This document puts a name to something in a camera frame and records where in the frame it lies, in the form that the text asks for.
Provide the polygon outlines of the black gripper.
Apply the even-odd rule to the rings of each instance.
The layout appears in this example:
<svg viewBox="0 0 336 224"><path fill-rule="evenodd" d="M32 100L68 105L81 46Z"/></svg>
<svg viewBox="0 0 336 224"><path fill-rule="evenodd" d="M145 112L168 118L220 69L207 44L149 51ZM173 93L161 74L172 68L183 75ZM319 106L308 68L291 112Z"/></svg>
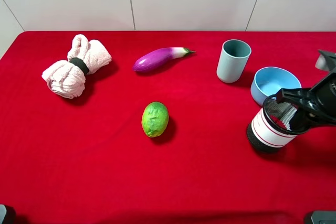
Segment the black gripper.
<svg viewBox="0 0 336 224"><path fill-rule="evenodd" d="M282 88L276 93L277 103L298 107L289 121L289 128L304 133L311 128L335 126L335 52L318 50L315 67L328 74L312 88Z"/></svg>

